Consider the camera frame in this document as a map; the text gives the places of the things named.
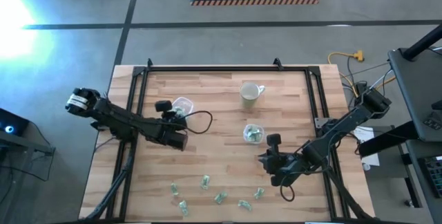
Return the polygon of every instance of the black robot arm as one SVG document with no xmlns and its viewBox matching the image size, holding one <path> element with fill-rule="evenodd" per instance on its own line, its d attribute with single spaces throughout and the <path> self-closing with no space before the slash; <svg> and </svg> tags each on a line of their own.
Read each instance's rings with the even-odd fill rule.
<svg viewBox="0 0 442 224">
<path fill-rule="evenodd" d="M 300 152 L 279 152 L 280 135 L 268 135 L 267 144 L 270 149 L 260 155 L 259 161 L 263 163 L 266 172 L 271 174 L 271 184 L 273 186 L 289 187 L 301 174 L 308 175 L 314 173 L 322 165 L 328 165 L 329 158 L 327 157 L 332 146 L 358 125 L 369 119 L 383 117 L 390 109 L 390 104 L 390 100 L 382 96 L 377 90 L 366 90 L 358 96 L 356 106 L 349 113 L 339 120 L 329 120 L 325 123 L 320 130 L 321 137 L 307 141 L 300 148 Z M 329 174 L 356 217 L 371 218 L 352 198 L 330 166 L 327 166 L 323 172 Z"/>
<path fill-rule="evenodd" d="M 69 113 L 95 119 L 91 124 L 94 128 L 108 127 L 119 140 L 130 140 L 135 131 L 139 131 L 148 141 L 184 151 L 187 135 L 177 131 L 187 128 L 186 119 L 178 118 L 175 112 L 170 111 L 170 101 L 159 101 L 155 108 L 163 112 L 161 118 L 143 118 L 112 104 L 106 97 L 100 97 L 96 90 L 87 88 L 74 89 L 66 104 Z"/>
</svg>

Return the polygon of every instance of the black cable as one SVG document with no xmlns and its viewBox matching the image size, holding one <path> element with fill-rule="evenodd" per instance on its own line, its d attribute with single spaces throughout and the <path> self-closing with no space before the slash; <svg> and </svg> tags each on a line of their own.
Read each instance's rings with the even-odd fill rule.
<svg viewBox="0 0 442 224">
<path fill-rule="evenodd" d="M 365 80 L 361 80 L 361 81 L 357 82 L 354 86 L 356 86 L 356 85 L 359 84 L 359 83 L 365 83 L 366 86 L 367 86 L 367 84 L 368 84 L 367 81 L 365 81 Z M 350 85 L 347 85 L 347 84 L 344 83 L 344 82 L 341 82 L 341 84 L 342 84 L 343 86 L 347 87 L 347 88 L 351 88 Z"/>
<path fill-rule="evenodd" d="M 102 147 L 103 145 L 109 143 L 110 141 L 112 141 L 112 140 L 114 140 L 114 139 L 116 139 L 116 137 L 109 138 L 108 140 L 106 140 L 106 141 L 104 141 L 103 143 L 99 144 L 97 147 L 95 147 L 94 152 L 96 152 L 96 151 L 98 150 L 98 148 Z"/>
<path fill-rule="evenodd" d="M 329 145 L 328 145 L 329 150 L 328 150 L 328 154 L 327 154 L 327 157 L 328 157 L 328 163 L 327 163 L 327 167 L 326 167 L 325 169 L 320 170 L 320 171 L 295 171 L 295 172 L 291 172 L 291 173 L 288 173 L 288 174 L 284 175 L 284 177 L 283 177 L 282 180 L 281 180 L 281 184 L 280 184 L 280 186 L 279 186 L 279 193 L 280 193 L 282 199 L 284 199 L 284 200 L 286 200 L 286 201 L 288 201 L 288 202 L 292 202 L 292 201 L 295 200 L 295 191 L 293 190 L 293 187 L 292 187 L 291 185 L 289 186 L 289 188 L 290 188 L 290 190 L 291 190 L 291 194 L 292 194 L 292 197 L 291 197 L 290 199 L 288 199 L 287 197 L 285 197 L 285 195 L 284 195 L 283 192 L 282 192 L 282 185 L 283 185 L 283 183 L 284 183 L 284 180 L 285 180 L 288 176 L 290 176 L 290 175 L 296 175 L 296 174 L 305 174 L 305 175 L 310 175 L 310 174 L 320 174 L 320 173 L 324 173 L 324 172 L 326 172 L 326 171 L 329 170 L 329 169 L 332 169 L 332 168 L 330 167 L 330 153 L 331 153 L 331 150 L 332 150 L 332 141 L 333 141 L 333 139 L 334 139 L 334 137 L 335 137 L 336 135 L 338 135 L 339 133 L 343 133 L 343 132 L 344 132 L 344 131 L 337 131 L 337 132 L 336 132 L 336 133 L 330 138 Z"/>
<path fill-rule="evenodd" d="M 11 165 L 12 164 L 12 160 L 11 160 L 11 157 L 10 156 L 8 156 L 9 157 L 9 165 Z M 0 200 L 0 206 L 1 206 L 1 204 L 3 203 L 3 201 L 6 199 L 6 196 L 8 196 L 8 194 L 9 194 L 9 192 L 10 192 L 10 190 L 11 190 L 11 187 L 12 187 L 12 182 L 13 182 L 13 180 L 14 180 L 14 175 L 12 174 L 12 169 L 11 168 L 9 168 L 9 175 L 10 175 L 10 177 L 11 177 L 11 180 L 9 181 L 9 187 L 8 187 L 8 189 L 6 190 L 6 193 L 4 194 L 4 196 L 1 198 L 1 200 Z"/>
<path fill-rule="evenodd" d="M 346 88 L 349 88 L 349 89 L 353 90 L 353 89 L 351 88 L 351 86 L 347 85 L 347 84 L 344 83 L 344 82 L 342 82 L 342 85 L 343 85 L 343 87 L 346 87 Z"/>
<path fill-rule="evenodd" d="M 32 160 L 30 161 L 30 163 L 32 164 L 33 162 L 37 161 L 38 159 L 40 159 L 40 158 L 45 158 L 45 157 L 47 157 L 47 155 L 41 155 L 41 156 L 39 156 L 39 157 L 36 157 L 36 158 L 32 159 Z"/>
<path fill-rule="evenodd" d="M 282 184 L 284 183 L 284 180 L 290 176 L 290 175 L 296 175 L 296 174 L 306 174 L 306 175 L 310 175 L 310 174 L 320 174 L 320 173 L 324 173 L 326 172 L 328 169 L 330 169 L 330 166 L 328 165 L 328 167 L 326 169 L 320 170 L 320 171 L 311 171 L 311 172 L 291 172 L 288 173 L 287 175 L 285 175 L 282 180 L 281 180 L 281 185 L 279 186 L 279 193 L 282 197 L 282 199 L 288 201 L 288 202 L 292 202 L 295 200 L 295 191 L 293 190 L 293 187 L 291 185 L 289 185 L 289 188 L 291 190 L 291 195 L 292 197 L 290 199 L 288 199 L 287 197 L 285 197 L 284 193 L 282 192 Z"/>
<path fill-rule="evenodd" d="M 353 73 L 350 70 L 350 57 L 347 58 L 347 70 L 348 70 L 348 73 L 350 73 L 350 78 L 352 79 L 353 85 L 356 86 L 356 84 L 354 83 Z"/>
<path fill-rule="evenodd" d="M 49 168 L 48 168 L 48 175 L 46 176 L 46 179 L 41 178 L 41 177 L 39 177 L 39 176 L 37 176 L 37 175 L 35 175 L 33 173 L 30 173 L 28 171 L 24 171 L 22 169 L 18 169 L 18 168 L 12 167 L 12 166 L 0 166 L 0 168 L 9 168 L 9 169 L 12 169 L 12 170 L 15 170 L 15 171 L 20 171 L 21 173 L 28 174 L 29 176 L 33 176 L 36 179 L 39 179 L 41 181 L 46 182 L 47 180 L 49 180 L 50 169 L 52 168 L 52 163 L 54 162 L 54 152 L 55 152 L 55 148 L 52 148 L 52 159 L 50 160 L 50 164 L 49 164 Z"/>
<path fill-rule="evenodd" d="M 35 175 L 35 174 L 32 174 L 32 173 L 27 172 L 27 171 L 24 171 L 24 170 L 22 170 L 22 169 L 17 169 L 17 168 L 15 168 L 15 167 L 11 167 L 11 166 L 0 166 L 0 168 L 13 169 L 13 170 L 16 170 L 16 171 L 20 171 L 21 173 L 28 174 L 29 176 L 33 176 L 33 177 L 35 177 L 36 179 L 42 180 L 42 181 L 44 181 L 44 182 L 47 181 L 47 180 L 45 180 L 45 179 L 43 179 L 43 178 L 41 178 L 41 177 L 39 177 L 39 176 L 37 176 L 37 175 Z"/>
<path fill-rule="evenodd" d="M 350 106 L 352 105 L 354 99 L 354 95 L 352 96 L 352 98 L 350 99 L 350 102 L 348 102 L 347 108 L 350 110 Z"/>
<path fill-rule="evenodd" d="M 339 148 L 339 146 L 340 146 L 340 141 L 341 141 L 342 139 L 340 139 L 337 143 L 336 143 L 336 148 Z"/>
<path fill-rule="evenodd" d="M 194 130 L 192 130 L 192 129 L 190 129 L 190 128 L 188 128 L 188 127 L 182 125 L 182 124 L 176 124 L 176 123 L 155 123 L 155 124 L 163 124 L 163 125 L 168 125 L 168 126 L 172 126 L 172 127 L 180 127 L 180 128 L 183 128 L 183 129 L 187 129 L 187 130 L 189 130 L 191 133 L 194 133 L 194 134 L 203 134 L 203 133 L 207 132 L 207 131 L 209 130 L 210 126 L 212 125 L 213 115 L 212 115 L 212 113 L 210 113 L 209 111 L 196 111 L 196 112 L 190 113 L 190 114 L 188 114 L 188 115 L 186 115 L 186 116 L 183 116 L 183 117 L 181 117 L 181 118 L 179 118 L 179 119 L 186 118 L 186 117 L 192 116 L 192 115 L 197 114 L 197 113 L 207 113 L 207 114 L 210 115 L 210 122 L 209 122 L 209 125 L 208 125 L 207 128 L 206 128 L 205 130 L 203 130 L 203 131 L 194 131 Z"/>
<path fill-rule="evenodd" d="M 354 150 L 354 154 L 359 156 L 359 147 L 361 145 L 361 140 L 356 137 L 356 135 L 354 135 L 353 133 L 348 133 L 347 137 L 352 137 L 356 140 L 356 149 Z"/>
<path fill-rule="evenodd" d="M 364 69 L 364 70 L 362 70 L 362 71 L 355 72 L 355 73 L 353 73 L 353 75 L 357 75 L 357 74 L 359 74 L 359 73 L 362 73 L 362 72 L 365 72 L 365 71 L 369 71 L 369 70 L 372 70 L 372 69 L 374 69 L 374 68 L 378 68 L 378 67 L 380 67 L 380 66 L 384 66 L 384 65 L 387 65 L 387 64 L 389 64 L 389 62 L 385 62 L 385 63 L 379 64 L 379 65 L 373 66 L 373 67 L 371 67 L 371 68 L 367 68 L 367 69 Z"/>
<path fill-rule="evenodd" d="M 52 145 L 49 143 L 49 141 L 44 137 L 44 135 L 41 133 L 40 128 L 32 121 L 30 121 L 30 123 L 32 123 L 34 125 L 34 127 L 37 129 L 37 131 L 39 132 L 40 136 L 43 138 L 43 140 L 49 144 L 49 146 L 52 148 Z"/>
</svg>

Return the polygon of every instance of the wooden table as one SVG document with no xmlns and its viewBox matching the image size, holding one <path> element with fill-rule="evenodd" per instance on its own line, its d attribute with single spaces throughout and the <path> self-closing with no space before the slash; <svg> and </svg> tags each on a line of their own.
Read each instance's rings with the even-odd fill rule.
<svg viewBox="0 0 442 224">
<path fill-rule="evenodd" d="M 320 65 L 330 116 L 340 118 L 347 104 L 336 65 Z M 126 107 L 133 66 L 116 66 L 109 98 L 112 103 Z M 266 91 L 252 110 L 240 105 L 239 88 L 245 81 L 265 85 Z M 316 92 L 317 105 L 319 96 Z M 294 184 L 296 199 L 284 201 L 278 187 L 270 185 L 257 155 L 268 148 L 246 144 L 242 131 L 246 124 L 259 124 L 266 133 L 280 133 L 280 149 L 293 152 L 314 137 L 311 108 L 305 81 L 300 72 L 161 72 L 148 74 L 143 116 L 159 117 L 154 103 L 183 96 L 192 100 L 194 111 L 207 110 L 213 114 L 213 124 L 202 135 L 189 133 L 185 151 L 153 144 L 140 136 L 133 168 L 131 192 L 126 221 L 186 222 L 186 221 L 328 221 L 329 212 L 320 174 L 301 176 Z M 135 96 L 134 109 L 137 105 Z M 189 127 L 203 130 L 208 124 L 205 115 L 189 118 Z M 101 133 L 97 144 L 107 140 Z M 101 147 L 94 155 L 79 216 L 85 217 L 97 206 L 111 184 L 118 142 Z M 367 182 L 358 156 L 356 143 L 345 138 L 338 149 L 345 186 L 370 215 L 374 215 Z M 210 175 L 208 190 L 200 188 L 203 175 Z M 171 183 L 180 192 L 173 197 Z M 255 200 L 258 187 L 264 196 Z M 229 196 L 221 205 L 215 195 L 225 190 Z M 334 189 L 338 213 L 340 205 Z M 189 215 L 183 217 L 177 204 L 185 199 Z M 237 206 L 238 200 L 252 204 L 252 212 Z M 117 197 L 116 214 L 119 209 Z"/>
</svg>

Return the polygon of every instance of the concrete floor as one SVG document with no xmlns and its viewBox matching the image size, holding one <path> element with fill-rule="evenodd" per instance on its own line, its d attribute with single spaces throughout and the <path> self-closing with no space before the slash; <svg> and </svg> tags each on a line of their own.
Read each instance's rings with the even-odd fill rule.
<svg viewBox="0 0 442 224">
<path fill-rule="evenodd" d="M 15 30 L 23 24 L 122 24 L 130 0 L 0 0 L 0 107 L 35 122 L 57 148 L 46 183 L 27 177 L 15 223 L 58 223 L 77 218 L 97 132 L 64 104 L 76 86 L 108 89 L 122 29 Z M 320 0 L 316 6 L 193 8 L 189 0 L 137 0 L 133 23 L 209 21 L 365 21 L 442 19 L 441 0 Z M 132 29 L 122 64 L 324 64 L 330 52 L 361 49 L 353 72 L 382 64 L 387 51 L 407 47 L 435 26 Z M 347 74 L 346 58 L 334 57 Z M 373 83 L 388 65 L 355 75 Z M 393 105 L 367 125 L 410 119 L 396 82 L 386 86 Z M 45 175 L 48 161 L 35 163 Z M 377 217 L 431 223 L 427 210 L 402 205 L 402 180 L 367 173 Z"/>
</svg>

